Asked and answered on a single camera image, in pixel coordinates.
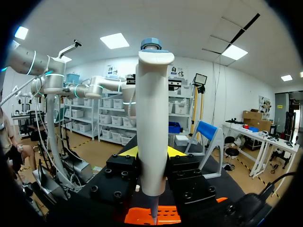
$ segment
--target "white wall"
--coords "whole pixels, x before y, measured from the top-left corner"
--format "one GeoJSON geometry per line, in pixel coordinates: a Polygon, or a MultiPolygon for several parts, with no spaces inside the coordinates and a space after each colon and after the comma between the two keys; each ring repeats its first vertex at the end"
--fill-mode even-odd
{"type": "Polygon", "coordinates": [[[303,91],[303,83],[294,86],[275,87],[275,93],[292,92],[292,91],[303,91]]]}
{"type": "MultiPolygon", "coordinates": [[[[5,78],[3,83],[3,93],[2,93],[2,99],[7,97],[12,89],[17,85],[18,87],[21,87],[24,85],[27,81],[29,81],[33,76],[30,75],[24,75],[15,72],[11,67],[8,67],[5,71],[5,78]]],[[[27,86],[25,86],[21,91],[23,93],[30,92],[30,86],[31,83],[29,83],[27,86]]],[[[3,112],[9,117],[10,123],[13,124],[13,121],[11,119],[11,113],[13,112],[12,105],[14,105],[14,111],[15,110],[22,110],[22,106],[18,104],[18,100],[13,96],[10,98],[1,108],[3,112]]],[[[30,109],[34,109],[34,105],[32,104],[30,106],[30,109]]]]}
{"type": "MultiPolygon", "coordinates": [[[[76,73],[80,79],[91,78],[95,75],[104,76],[107,73],[107,65],[118,68],[119,75],[135,73],[135,66],[138,63],[137,57],[117,58],[94,61],[76,67],[68,68],[66,73],[76,73]]],[[[221,126],[225,120],[231,118],[242,119],[244,110],[258,109],[258,96],[269,98],[272,103],[270,119],[275,115],[275,95],[273,87],[260,80],[240,72],[238,70],[214,65],[215,77],[213,75],[213,63],[208,61],[176,57],[174,65],[182,65],[187,68],[187,79],[191,82],[200,73],[207,76],[206,92],[204,97],[203,121],[211,123],[214,111],[214,78],[219,81],[216,105],[214,113],[214,125],[221,126]]],[[[199,116],[200,106],[197,106],[196,116],[199,116]]]]}

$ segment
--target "white table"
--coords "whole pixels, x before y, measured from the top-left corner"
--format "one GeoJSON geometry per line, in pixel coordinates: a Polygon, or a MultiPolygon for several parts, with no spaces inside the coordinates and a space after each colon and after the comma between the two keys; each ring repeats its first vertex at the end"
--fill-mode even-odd
{"type": "Polygon", "coordinates": [[[255,159],[254,157],[247,154],[246,152],[244,152],[241,149],[239,150],[239,152],[255,162],[255,164],[254,164],[254,166],[253,166],[253,168],[250,172],[250,176],[253,176],[256,173],[257,167],[258,168],[260,167],[259,171],[261,170],[261,167],[263,167],[263,169],[261,171],[264,171],[266,166],[265,165],[258,165],[258,164],[259,164],[259,161],[261,159],[261,155],[262,155],[263,151],[266,150],[267,147],[268,147],[267,139],[263,136],[259,136],[258,132],[248,132],[248,131],[244,130],[241,124],[234,124],[234,123],[227,123],[226,122],[226,123],[223,124],[223,127],[228,129],[228,130],[236,131],[237,133],[242,134],[244,136],[247,136],[251,139],[258,140],[258,141],[262,142],[259,153],[258,153],[258,156],[257,156],[257,159],[255,159]]]}
{"type": "MultiPolygon", "coordinates": [[[[283,140],[283,139],[279,139],[279,141],[277,141],[277,140],[276,140],[276,141],[272,141],[272,140],[267,139],[267,144],[268,144],[268,146],[267,146],[267,148],[266,148],[266,149],[264,150],[264,152],[263,152],[263,155],[262,155],[262,158],[261,158],[261,160],[260,160],[260,163],[262,163],[262,164],[264,163],[265,157],[266,157],[266,155],[267,155],[267,153],[268,153],[268,150],[269,150],[269,145],[272,144],[272,148],[271,148],[270,154],[269,154],[269,156],[268,156],[268,158],[267,158],[267,162],[266,162],[266,164],[265,164],[265,168],[266,168],[266,166],[267,166],[268,163],[269,163],[269,160],[270,160],[270,157],[271,157],[271,154],[272,154],[273,150],[274,150],[275,148],[280,148],[281,150],[290,152],[290,153],[292,154],[292,156],[291,156],[291,158],[290,158],[290,163],[288,164],[288,168],[287,168],[287,170],[286,170],[286,172],[285,172],[285,173],[288,173],[289,170],[290,170],[290,168],[291,168],[292,165],[293,165],[294,157],[296,156],[296,154],[297,154],[297,152],[298,152],[298,149],[299,149],[300,145],[299,145],[299,144],[297,144],[297,145],[292,144],[293,147],[290,147],[290,146],[288,146],[288,145],[286,144],[286,140],[283,140]]],[[[259,168],[259,167],[261,167],[261,165],[258,165],[258,168],[256,169],[253,178],[256,177],[257,175],[259,175],[259,174],[261,174],[261,173],[264,172],[264,170],[261,170],[261,171],[260,171],[260,168],[259,168]]],[[[278,191],[278,189],[281,187],[281,185],[283,184],[284,180],[285,180],[285,178],[283,178],[283,179],[281,180],[279,186],[278,186],[278,187],[276,188],[276,190],[275,190],[275,193],[276,193],[276,192],[278,191]]]]}

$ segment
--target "orange tray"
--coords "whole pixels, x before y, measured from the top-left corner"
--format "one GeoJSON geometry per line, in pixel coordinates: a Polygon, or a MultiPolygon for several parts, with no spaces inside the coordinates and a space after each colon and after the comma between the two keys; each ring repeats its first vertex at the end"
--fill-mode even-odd
{"type": "MultiPolygon", "coordinates": [[[[222,197],[217,199],[217,202],[222,202],[226,199],[226,197],[222,197]]],[[[124,222],[136,225],[155,225],[152,220],[151,209],[139,207],[129,209],[124,222]]],[[[181,219],[177,212],[176,206],[158,207],[157,225],[176,224],[179,222],[181,222],[181,219]]]]}

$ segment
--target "cardboard box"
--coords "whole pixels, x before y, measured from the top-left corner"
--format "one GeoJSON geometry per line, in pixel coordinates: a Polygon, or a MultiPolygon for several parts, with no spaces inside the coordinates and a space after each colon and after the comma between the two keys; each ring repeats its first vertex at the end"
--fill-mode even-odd
{"type": "Polygon", "coordinates": [[[252,112],[252,111],[243,111],[243,118],[244,119],[262,119],[262,113],[252,112]]]}
{"type": "Polygon", "coordinates": [[[256,127],[259,131],[270,131],[271,121],[257,120],[257,119],[244,119],[244,123],[249,126],[256,127]]]}

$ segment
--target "white storage bin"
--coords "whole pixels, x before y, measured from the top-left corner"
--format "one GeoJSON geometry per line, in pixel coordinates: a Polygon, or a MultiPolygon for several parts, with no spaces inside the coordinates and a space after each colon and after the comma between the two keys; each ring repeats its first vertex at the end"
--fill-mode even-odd
{"type": "Polygon", "coordinates": [[[133,132],[121,133],[121,144],[123,146],[125,146],[135,135],[136,135],[136,133],[133,133],[133,132]]]}
{"type": "Polygon", "coordinates": [[[172,113],[172,107],[174,106],[173,103],[169,103],[169,113],[171,114],[172,113]]]}
{"type": "Polygon", "coordinates": [[[113,141],[121,143],[121,134],[117,132],[112,132],[113,141]]]}
{"type": "Polygon", "coordinates": [[[112,132],[110,130],[104,130],[104,129],[102,129],[102,136],[104,138],[110,139],[110,138],[112,138],[112,132]]]}
{"type": "Polygon", "coordinates": [[[66,98],[66,97],[64,97],[63,98],[63,104],[66,104],[66,105],[70,105],[71,104],[71,100],[70,99],[68,99],[68,98],[66,98]]]}
{"type": "Polygon", "coordinates": [[[101,124],[110,124],[112,122],[112,118],[109,115],[100,115],[100,123],[101,124]]]}
{"type": "Polygon", "coordinates": [[[132,140],[132,138],[121,136],[121,144],[123,146],[125,146],[126,144],[128,144],[128,142],[131,141],[131,140],[132,140]]]}
{"type": "Polygon", "coordinates": [[[80,122],[72,122],[72,128],[75,130],[80,130],[80,122]]]}
{"type": "Polygon", "coordinates": [[[71,110],[71,116],[81,118],[84,116],[84,111],[83,110],[71,110]]]}
{"type": "Polygon", "coordinates": [[[188,138],[187,136],[176,135],[175,143],[177,146],[187,146],[188,138]]]}
{"type": "Polygon", "coordinates": [[[71,122],[68,122],[65,124],[66,125],[66,128],[67,129],[71,129],[72,128],[72,123],[71,122]]]}
{"type": "Polygon", "coordinates": [[[123,100],[122,99],[113,99],[115,109],[123,109],[123,100]]]}
{"type": "Polygon", "coordinates": [[[91,124],[84,122],[80,123],[80,131],[89,131],[89,130],[91,130],[91,124]]]}
{"type": "MultiPolygon", "coordinates": [[[[136,120],[131,120],[132,121],[132,123],[134,124],[134,125],[136,125],[136,120]]],[[[123,126],[124,127],[129,127],[129,128],[133,128],[134,126],[132,126],[132,124],[129,122],[129,119],[127,118],[127,117],[124,117],[123,118],[123,126]]]]}
{"type": "Polygon", "coordinates": [[[65,117],[70,117],[71,116],[71,112],[69,109],[66,109],[66,112],[65,112],[65,117]]]}
{"type": "Polygon", "coordinates": [[[73,105],[84,105],[84,98],[73,98],[73,105]]]}
{"type": "Polygon", "coordinates": [[[112,116],[112,124],[113,125],[118,125],[118,126],[122,125],[123,124],[123,118],[112,116]]]}
{"type": "Polygon", "coordinates": [[[175,114],[186,114],[188,104],[175,104],[175,114]]]}
{"type": "Polygon", "coordinates": [[[104,98],[103,99],[103,107],[113,108],[113,100],[111,98],[104,98]]]}
{"type": "Polygon", "coordinates": [[[182,85],[181,86],[181,95],[189,97],[192,94],[192,86],[182,85]]]}
{"type": "Polygon", "coordinates": [[[90,98],[84,99],[84,105],[85,106],[91,106],[93,104],[93,100],[90,98]]]}
{"type": "Polygon", "coordinates": [[[176,91],[169,91],[169,96],[175,97],[178,93],[176,91]]]}

